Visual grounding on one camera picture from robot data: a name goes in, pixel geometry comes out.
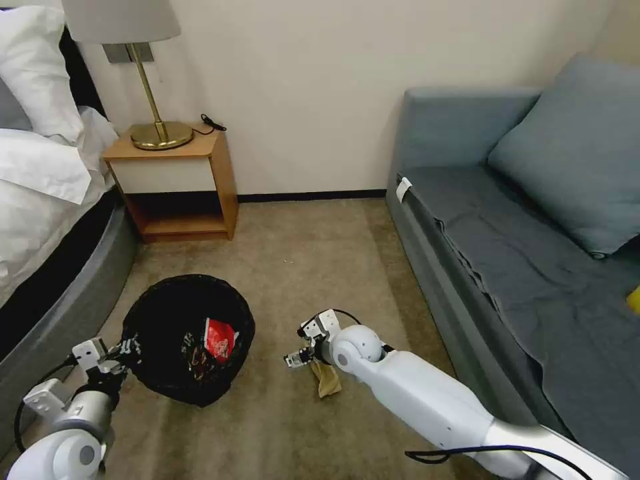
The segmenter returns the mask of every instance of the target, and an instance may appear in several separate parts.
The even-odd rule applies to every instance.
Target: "trash bag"
[[[205,407],[231,387],[254,333],[249,306],[230,284],[181,275],[150,287],[129,310],[121,345],[131,354],[121,361],[147,388]]]

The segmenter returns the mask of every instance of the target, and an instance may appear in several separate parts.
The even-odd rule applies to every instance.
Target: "nightstand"
[[[238,198],[227,138],[194,134],[182,147],[146,151],[126,131],[102,154],[145,243],[233,238]]]

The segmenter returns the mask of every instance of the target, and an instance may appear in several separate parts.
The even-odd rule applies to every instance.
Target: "floor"
[[[384,200],[243,204],[231,242],[141,246],[101,332],[106,343],[118,341],[146,288],[184,273],[223,278],[246,298],[256,322],[249,357],[230,392],[204,409],[130,375],[113,418],[108,479],[489,478],[466,457],[412,462],[404,450],[428,444],[366,386],[341,375],[342,392],[320,399],[312,372],[282,361],[301,346],[300,322],[336,307],[453,373]]]

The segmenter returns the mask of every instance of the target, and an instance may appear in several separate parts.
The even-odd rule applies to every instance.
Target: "wall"
[[[640,65],[640,1],[619,0],[614,6],[594,53],[620,63]]]
[[[240,193],[378,189],[407,87],[544,85],[612,2],[174,0],[148,74],[165,119],[228,126]],[[82,50],[116,126],[150,120],[134,66]]]

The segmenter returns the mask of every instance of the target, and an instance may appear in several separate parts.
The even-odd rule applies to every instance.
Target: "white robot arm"
[[[116,354],[129,348],[120,345]],[[24,403],[49,422],[51,433],[28,448],[13,464],[7,480],[96,480],[114,441],[111,414],[127,369],[112,359],[100,338],[73,348],[86,384],[72,396],[58,379],[30,390]]]
[[[516,427],[494,418],[471,390],[418,356],[394,351],[362,325],[341,329],[334,310],[304,322],[298,333],[309,346],[285,356],[290,368],[306,365],[312,358],[338,366],[366,383],[382,405],[426,440],[449,454],[464,453],[496,475],[537,480],[628,479],[546,427]],[[25,404],[51,422],[52,433],[20,456],[7,480],[102,478],[103,461],[114,439],[111,413],[127,374],[117,359],[132,348],[137,346],[123,344],[119,351],[107,352],[100,339],[83,342],[73,348],[73,355],[87,384],[75,396],[67,394],[56,379],[27,394]],[[420,460],[421,454],[413,458]]]
[[[317,358],[356,376],[382,405],[440,449],[515,446],[512,451],[461,452],[500,477],[628,478],[546,427],[517,427],[496,419],[471,390],[420,357],[388,348],[363,325],[341,329],[334,310],[304,322],[298,333],[309,346],[285,357],[289,367]]]

